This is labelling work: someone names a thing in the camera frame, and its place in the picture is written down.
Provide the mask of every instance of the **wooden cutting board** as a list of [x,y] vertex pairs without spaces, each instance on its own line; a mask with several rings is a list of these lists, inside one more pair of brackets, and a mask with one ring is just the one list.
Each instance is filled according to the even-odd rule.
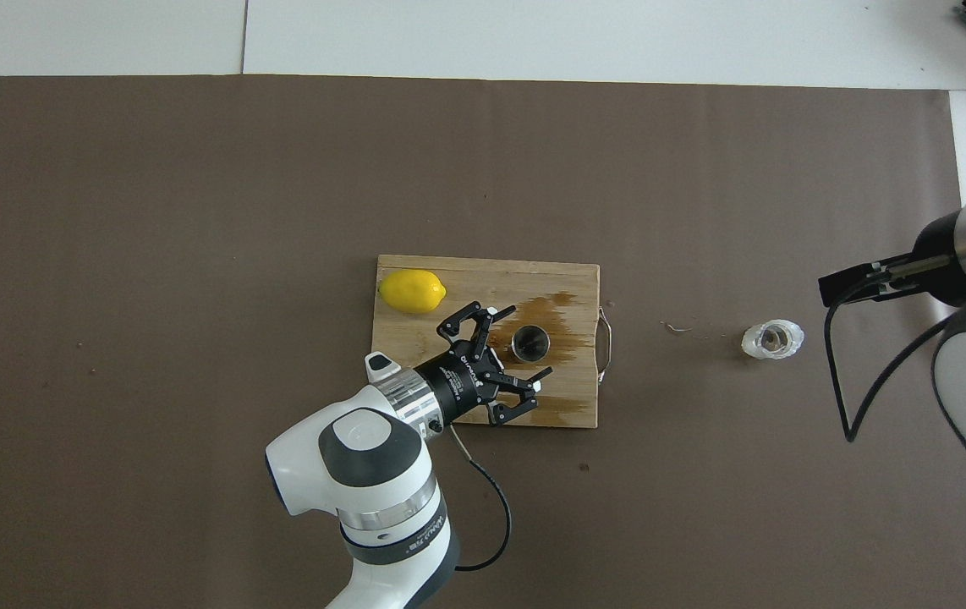
[[[375,289],[371,350],[382,351],[401,365],[414,366],[447,347],[448,343],[437,335],[437,324],[469,302],[479,300],[484,307],[496,309],[517,305],[517,312],[491,328],[488,344],[506,364],[508,374],[526,378],[545,366],[552,366],[554,371],[542,382],[540,405],[510,425],[596,427],[598,265],[379,255],[377,282],[401,269],[432,271],[447,294],[434,311],[406,315],[381,300]],[[510,351],[513,333],[527,324],[544,328],[552,342],[545,358],[530,364],[518,361]],[[472,329],[473,324],[464,324],[463,332]],[[499,393],[499,400],[510,406],[517,403],[513,394]],[[486,411],[473,409],[458,421],[485,424]]]

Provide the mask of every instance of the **black robot end effector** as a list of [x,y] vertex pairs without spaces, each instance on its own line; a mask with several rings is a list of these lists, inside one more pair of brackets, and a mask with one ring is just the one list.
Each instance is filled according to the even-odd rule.
[[[487,347],[491,325],[510,316],[517,307],[502,311],[484,309],[478,301],[470,302],[437,325],[437,334],[449,342],[449,350],[416,367],[434,390],[446,424],[483,405],[491,425],[503,425],[532,411],[538,405],[538,381],[553,369],[548,366],[532,378],[521,379],[506,374],[505,366]],[[461,324],[475,323],[469,339],[458,339]],[[518,396],[518,404],[509,408],[497,401],[500,391]]]

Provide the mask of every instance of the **metal cup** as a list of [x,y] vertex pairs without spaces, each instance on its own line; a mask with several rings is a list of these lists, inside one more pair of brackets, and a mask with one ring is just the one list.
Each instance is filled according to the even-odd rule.
[[538,362],[550,350],[550,336],[544,328],[534,325],[522,326],[513,335],[510,344],[514,358],[525,363]]

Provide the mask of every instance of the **brown tablecloth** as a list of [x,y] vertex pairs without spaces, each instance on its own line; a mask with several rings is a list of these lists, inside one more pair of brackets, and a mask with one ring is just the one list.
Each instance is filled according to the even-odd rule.
[[[0,606],[328,602],[336,521],[262,451],[363,384],[379,253],[599,263],[615,327],[599,429],[464,429],[513,543],[429,606],[966,606],[929,351],[849,446],[816,290],[958,207],[953,159],[944,92],[0,78]],[[747,359],[772,317],[808,343]],[[843,310],[853,400],[935,319]],[[490,555],[494,493],[431,450]]]

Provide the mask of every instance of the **yellow lemon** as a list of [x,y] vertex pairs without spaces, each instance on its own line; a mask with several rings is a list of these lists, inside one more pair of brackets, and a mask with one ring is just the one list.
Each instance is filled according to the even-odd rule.
[[445,286],[430,271],[402,269],[383,278],[378,293],[387,305],[398,311],[429,313],[445,298]]

